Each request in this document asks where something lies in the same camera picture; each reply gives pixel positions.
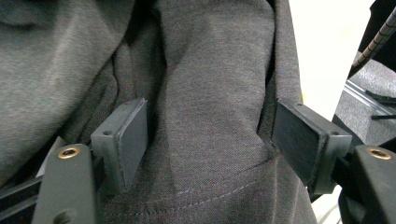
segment seam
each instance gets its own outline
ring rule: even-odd
[[[228,197],[228,196],[230,196],[230,195],[232,195],[232,194],[234,194],[234,193],[236,193],[236,192],[238,192],[238,191],[240,191],[242,189],[245,189],[245,188],[248,188],[248,187],[250,187],[250,186],[252,186],[254,184],[257,184],[258,182],[260,182],[260,181],[256,180],[256,181],[250,182],[250,183],[246,184],[245,186],[242,186],[242,187],[240,187],[238,189],[235,189],[235,190],[229,191],[229,192],[227,192],[225,194],[222,194],[222,195],[220,195],[218,197],[214,197],[214,198],[211,198],[211,199],[208,199],[208,200],[205,200],[205,201],[200,201],[200,202],[197,202],[197,203],[190,203],[190,204],[187,204],[187,205],[181,206],[181,207],[174,207],[174,208],[170,208],[170,209],[166,209],[166,210],[159,210],[159,211],[156,211],[156,212],[147,212],[147,213],[129,213],[129,214],[118,213],[118,216],[119,217],[128,217],[128,216],[142,217],[142,216],[158,216],[158,215],[161,215],[161,214],[172,213],[172,212],[176,212],[176,211],[183,210],[183,209],[186,209],[186,208],[192,208],[192,207],[194,207],[196,205],[202,205],[202,204],[205,204],[205,203],[210,203],[210,202],[213,202],[213,201]]]

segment cable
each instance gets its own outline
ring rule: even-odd
[[[393,9],[387,21],[382,25],[372,42],[364,50],[359,59],[350,68],[348,78],[353,77],[370,59],[372,59],[396,31],[396,8]]]

